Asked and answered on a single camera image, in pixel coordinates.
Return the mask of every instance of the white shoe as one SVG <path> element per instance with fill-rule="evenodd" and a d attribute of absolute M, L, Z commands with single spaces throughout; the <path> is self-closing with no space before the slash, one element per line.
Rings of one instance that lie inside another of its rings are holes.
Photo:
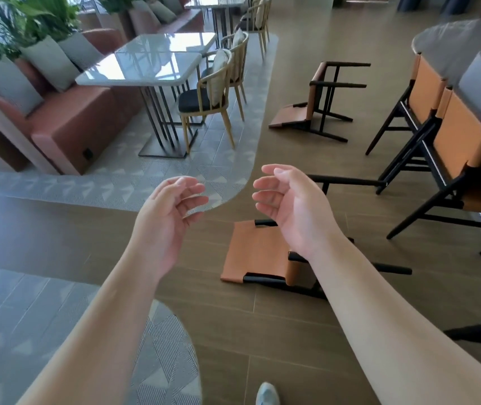
<path fill-rule="evenodd" d="M 261 384 L 257 391 L 256 405 L 280 405 L 280 397 L 272 384 L 268 382 Z"/>

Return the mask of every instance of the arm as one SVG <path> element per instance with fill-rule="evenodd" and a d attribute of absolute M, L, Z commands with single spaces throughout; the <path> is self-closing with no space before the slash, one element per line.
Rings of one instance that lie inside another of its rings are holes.
<path fill-rule="evenodd" d="M 195 177 L 162 182 L 138 214 L 126 251 L 20 405 L 122 404 L 160 279 L 208 202 Z"/>
<path fill-rule="evenodd" d="M 259 211 L 311 264 L 383 405 L 481 404 L 481 364 L 416 311 L 343 235 L 328 200 L 301 171 L 265 165 Z"/>

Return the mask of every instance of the person's right hand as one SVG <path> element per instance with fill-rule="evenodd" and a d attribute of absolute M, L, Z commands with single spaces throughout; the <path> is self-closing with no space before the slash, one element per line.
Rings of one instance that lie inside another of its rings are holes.
<path fill-rule="evenodd" d="M 280 227 L 293 251 L 310 260 L 331 237 L 343 236 L 323 191 L 308 176 L 289 165 L 264 165 L 270 175 L 253 183 L 258 211 Z"/>

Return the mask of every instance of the pink sofa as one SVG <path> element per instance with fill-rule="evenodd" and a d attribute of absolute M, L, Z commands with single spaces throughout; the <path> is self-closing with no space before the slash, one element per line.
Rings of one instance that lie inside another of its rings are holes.
<path fill-rule="evenodd" d="M 185 5 L 190 0 L 179 0 L 181 5 Z M 184 10 L 177 16 L 177 19 L 169 24 L 156 25 L 150 18 L 150 14 L 145 11 L 129 10 L 130 19 L 136 35 L 157 34 L 157 33 L 176 33 L 176 32 L 203 32 L 203 11 Z"/>
<path fill-rule="evenodd" d="M 83 34 L 104 55 L 123 45 L 117 30 Z M 142 108 L 137 88 L 74 84 L 58 93 L 30 63 L 16 64 L 44 102 L 25 117 L 0 97 L 0 130 L 43 172 L 83 174 Z"/>

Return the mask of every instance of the overturned chair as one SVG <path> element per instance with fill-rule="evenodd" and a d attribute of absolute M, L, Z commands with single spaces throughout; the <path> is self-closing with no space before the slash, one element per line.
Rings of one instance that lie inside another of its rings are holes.
<path fill-rule="evenodd" d="M 302 131 L 314 133 L 325 138 L 335 139 L 339 142 L 347 142 L 346 138 L 336 136 L 330 133 L 323 132 L 325 127 L 325 118 L 331 116 L 333 118 L 340 119 L 345 122 L 352 122 L 353 119 L 331 112 L 331 105 L 334 99 L 334 92 L 336 88 L 366 88 L 366 84 L 351 84 L 349 82 L 338 82 L 338 74 L 341 67 L 369 67 L 372 64 L 363 62 L 332 62 L 326 61 L 319 65 L 315 75 L 310 81 L 310 93 L 308 95 L 307 102 L 294 103 L 287 105 L 279 110 L 272 122 L 269 124 L 269 128 L 293 128 L 300 129 Z M 334 80 L 332 82 L 325 81 L 325 75 L 328 67 L 334 67 Z M 323 88 L 327 88 L 325 96 L 325 103 L 323 108 L 320 108 L 321 97 L 323 95 Z M 322 115 L 319 129 L 311 128 L 311 120 L 314 113 Z"/>
<path fill-rule="evenodd" d="M 330 184 L 375 186 L 379 182 L 308 175 L 316 183 L 323 183 L 326 194 Z M 235 283 L 258 283 L 285 291 L 326 299 L 313 271 L 306 267 L 308 261 L 289 250 L 277 223 L 273 220 L 247 220 L 236 222 L 229 245 L 222 281 Z M 373 263 L 382 273 L 411 275 L 412 270 L 398 265 Z"/>

